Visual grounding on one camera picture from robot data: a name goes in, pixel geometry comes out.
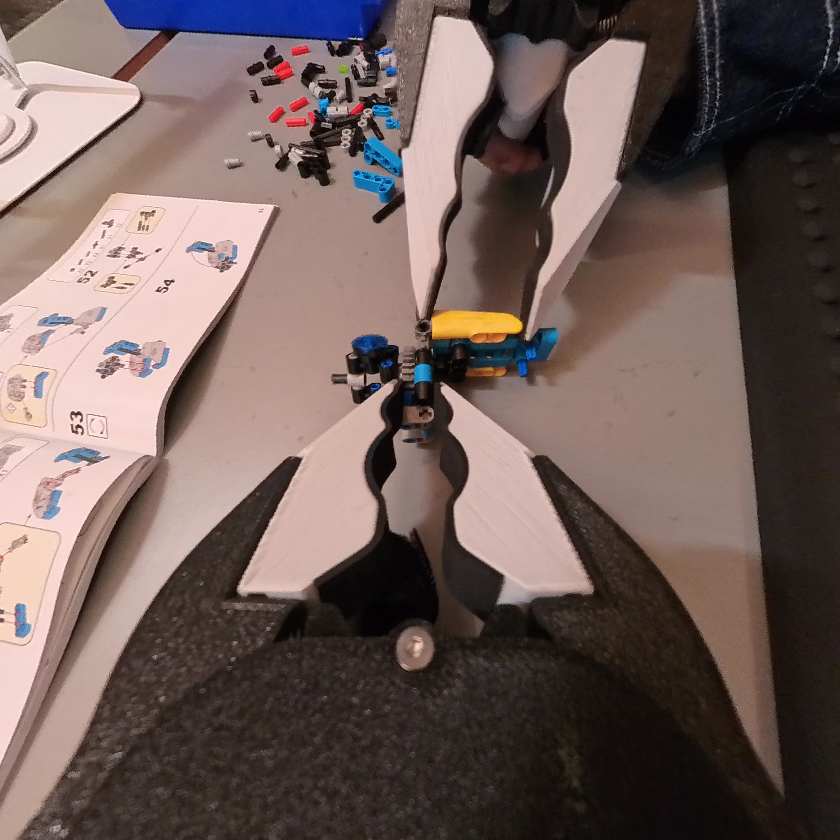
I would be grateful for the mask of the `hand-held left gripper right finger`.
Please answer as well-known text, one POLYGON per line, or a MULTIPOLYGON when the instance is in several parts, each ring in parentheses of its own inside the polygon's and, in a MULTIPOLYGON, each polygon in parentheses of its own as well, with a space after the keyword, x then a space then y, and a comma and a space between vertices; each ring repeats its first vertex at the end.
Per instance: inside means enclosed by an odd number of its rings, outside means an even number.
POLYGON ((448 385, 436 400, 440 468, 452 494, 443 563, 463 605, 520 605, 591 595, 585 571, 534 453, 448 385))

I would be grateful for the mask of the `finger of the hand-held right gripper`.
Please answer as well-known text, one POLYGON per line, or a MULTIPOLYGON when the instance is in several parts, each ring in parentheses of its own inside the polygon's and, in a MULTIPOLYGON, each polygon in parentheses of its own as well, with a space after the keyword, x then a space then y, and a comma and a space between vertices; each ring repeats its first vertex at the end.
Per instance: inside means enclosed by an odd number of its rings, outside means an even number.
POLYGON ((401 15, 401 132, 409 265, 429 319, 460 206, 468 131, 494 86, 495 60, 468 14, 401 15))
POLYGON ((539 329, 620 192, 620 163, 647 47, 609 38, 567 71, 546 114, 552 174, 542 200, 537 255, 522 300, 539 329))

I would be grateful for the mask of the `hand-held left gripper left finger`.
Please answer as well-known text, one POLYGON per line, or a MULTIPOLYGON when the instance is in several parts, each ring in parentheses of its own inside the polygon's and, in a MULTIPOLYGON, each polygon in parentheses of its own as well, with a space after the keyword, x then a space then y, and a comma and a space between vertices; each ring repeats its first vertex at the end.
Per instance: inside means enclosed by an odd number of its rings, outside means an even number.
POLYGON ((304 600, 362 572, 382 547, 382 489, 396 466, 402 390, 382 387, 297 457, 297 469, 263 534, 237 594, 304 600))

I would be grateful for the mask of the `blue beam with black pins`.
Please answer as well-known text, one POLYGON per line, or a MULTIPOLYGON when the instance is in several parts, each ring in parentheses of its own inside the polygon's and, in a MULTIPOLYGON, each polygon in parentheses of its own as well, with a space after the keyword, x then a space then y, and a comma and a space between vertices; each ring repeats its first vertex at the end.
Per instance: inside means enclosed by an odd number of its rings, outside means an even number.
POLYGON ((434 437, 434 373, 431 350, 407 345, 401 351, 401 380, 404 383, 402 440, 425 445, 434 437))

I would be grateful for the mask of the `black grey gear assembly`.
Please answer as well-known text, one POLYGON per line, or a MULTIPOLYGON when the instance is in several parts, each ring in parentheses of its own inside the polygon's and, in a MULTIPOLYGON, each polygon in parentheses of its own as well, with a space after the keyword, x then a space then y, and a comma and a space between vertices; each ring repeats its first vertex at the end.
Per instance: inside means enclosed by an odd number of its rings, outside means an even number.
POLYGON ((367 333, 353 339, 345 356, 346 372, 331 375, 334 385, 346 385, 355 404, 380 391, 389 382, 402 382, 413 389, 417 349, 400 347, 380 334, 367 333))

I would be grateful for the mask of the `blue yellow brick assembly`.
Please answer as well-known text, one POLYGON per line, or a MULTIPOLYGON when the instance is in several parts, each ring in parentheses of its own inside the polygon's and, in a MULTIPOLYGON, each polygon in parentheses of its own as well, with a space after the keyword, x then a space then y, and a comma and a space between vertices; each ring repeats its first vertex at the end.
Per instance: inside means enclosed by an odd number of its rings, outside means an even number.
POLYGON ((430 371, 438 382, 509 372, 525 379, 534 364, 551 356, 559 338, 556 328, 546 328, 525 340, 522 322, 505 312, 438 310, 422 325, 430 328, 430 371))

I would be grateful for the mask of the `grey desk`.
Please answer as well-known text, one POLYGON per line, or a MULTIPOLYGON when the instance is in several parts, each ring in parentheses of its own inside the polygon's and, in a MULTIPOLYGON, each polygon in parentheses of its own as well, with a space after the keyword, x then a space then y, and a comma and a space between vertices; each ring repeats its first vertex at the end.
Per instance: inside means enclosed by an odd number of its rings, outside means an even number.
MULTIPOLYGON (((112 193, 272 203, 278 215, 226 318, 169 402, 164 460, 123 513, 2 805, 16 838, 77 749, 102 688, 178 564, 285 457, 352 407, 330 384, 352 337, 408 341, 405 211, 275 171, 246 134, 245 68, 280 38, 118 25, 64 2, 11 39, 17 61, 128 77, 137 111, 2 219, 2 299, 48 268, 112 193)), ((765 620, 728 191, 715 156, 628 178, 549 324, 535 384, 465 384, 470 400, 560 466, 656 562, 715 655, 752 744, 782 786, 765 620)))

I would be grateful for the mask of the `person's right hand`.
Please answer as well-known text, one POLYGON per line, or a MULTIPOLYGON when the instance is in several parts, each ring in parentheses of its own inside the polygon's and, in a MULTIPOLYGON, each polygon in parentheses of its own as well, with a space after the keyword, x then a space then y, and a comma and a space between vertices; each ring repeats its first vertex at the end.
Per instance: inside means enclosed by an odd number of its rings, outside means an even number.
POLYGON ((519 175, 536 171, 543 162, 540 149, 520 140, 512 140, 496 130, 478 158, 488 170, 497 174, 519 175))

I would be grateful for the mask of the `pile of loose small bricks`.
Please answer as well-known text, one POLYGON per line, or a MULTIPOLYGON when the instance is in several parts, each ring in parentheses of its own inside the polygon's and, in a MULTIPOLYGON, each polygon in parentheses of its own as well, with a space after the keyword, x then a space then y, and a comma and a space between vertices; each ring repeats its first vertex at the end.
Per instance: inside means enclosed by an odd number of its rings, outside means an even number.
POLYGON ((278 104, 266 116, 270 126, 292 131, 288 143, 266 129, 249 130, 251 143, 264 144, 275 156, 278 172, 298 172, 321 186, 331 184, 330 151, 346 155, 366 169, 355 169, 353 187, 377 197, 382 207, 372 219, 380 224, 405 202, 396 185, 403 175, 402 153, 385 144, 385 131, 401 128, 397 109, 396 53, 386 35, 372 30, 363 37, 328 39, 325 49, 335 62, 327 66, 312 60, 309 44, 291 45, 284 56, 269 44, 262 57, 249 63, 249 101, 262 105, 264 93, 288 81, 299 82, 303 96, 291 89, 287 104, 278 104))

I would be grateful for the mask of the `blue storage bin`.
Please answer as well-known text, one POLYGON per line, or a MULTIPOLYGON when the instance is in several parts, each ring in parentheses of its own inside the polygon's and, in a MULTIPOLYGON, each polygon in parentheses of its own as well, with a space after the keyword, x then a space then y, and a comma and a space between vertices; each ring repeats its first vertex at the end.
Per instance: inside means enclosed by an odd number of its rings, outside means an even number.
POLYGON ((364 37, 386 1, 107 1, 126 28, 346 39, 364 37))

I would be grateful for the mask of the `open instruction booklet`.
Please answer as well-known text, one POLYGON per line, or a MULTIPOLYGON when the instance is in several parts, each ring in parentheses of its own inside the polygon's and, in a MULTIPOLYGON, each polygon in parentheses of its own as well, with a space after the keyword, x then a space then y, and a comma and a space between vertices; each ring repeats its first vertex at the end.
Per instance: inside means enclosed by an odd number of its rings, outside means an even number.
POLYGON ((174 383, 276 208, 118 193, 2 306, 1 753, 14 770, 174 383))

